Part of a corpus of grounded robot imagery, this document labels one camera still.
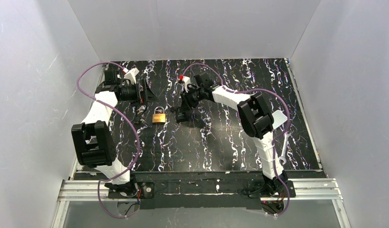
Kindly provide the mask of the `black key fob with lanyard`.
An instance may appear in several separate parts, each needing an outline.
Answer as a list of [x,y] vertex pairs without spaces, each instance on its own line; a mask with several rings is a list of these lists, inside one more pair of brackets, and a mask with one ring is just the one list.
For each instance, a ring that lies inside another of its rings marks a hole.
[[133,119],[134,124],[140,124],[142,122],[143,116],[147,109],[147,105],[140,105],[135,107],[135,115]]

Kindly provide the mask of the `brass padlock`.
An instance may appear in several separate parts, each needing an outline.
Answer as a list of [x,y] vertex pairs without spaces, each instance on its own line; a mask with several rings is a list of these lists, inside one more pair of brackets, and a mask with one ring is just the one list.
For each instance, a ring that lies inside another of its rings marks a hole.
[[152,124],[165,124],[166,123],[166,112],[165,108],[162,106],[157,106],[154,108],[154,113],[152,116]]

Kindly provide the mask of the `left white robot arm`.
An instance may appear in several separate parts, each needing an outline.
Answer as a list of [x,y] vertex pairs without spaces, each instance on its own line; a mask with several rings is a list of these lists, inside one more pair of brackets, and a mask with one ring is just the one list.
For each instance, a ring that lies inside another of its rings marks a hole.
[[77,159],[80,165],[96,169],[111,179],[113,185],[127,184],[130,171],[117,158],[116,144],[109,130],[109,121],[119,101],[139,107],[156,101],[146,80],[138,83],[139,70],[106,67],[105,80],[97,86],[87,116],[71,128]]

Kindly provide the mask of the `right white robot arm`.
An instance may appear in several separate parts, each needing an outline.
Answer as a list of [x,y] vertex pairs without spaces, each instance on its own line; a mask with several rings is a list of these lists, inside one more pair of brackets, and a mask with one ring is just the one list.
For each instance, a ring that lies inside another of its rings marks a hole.
[[283,166],[278,161],[273,147],[273,130],[288,120],[277,110],[271,112],[261,93],[243,94],[215,83],[207,74],[195,76],[193,85],[189,77],[180,75],[178,82],[183,85],[181,104],[174,108],[178,123],[186,122],[200,101],[208,100],[226,105],[238,112],[244,132],[253,140],[260,159],[262,172],[268,180],[286,181]]

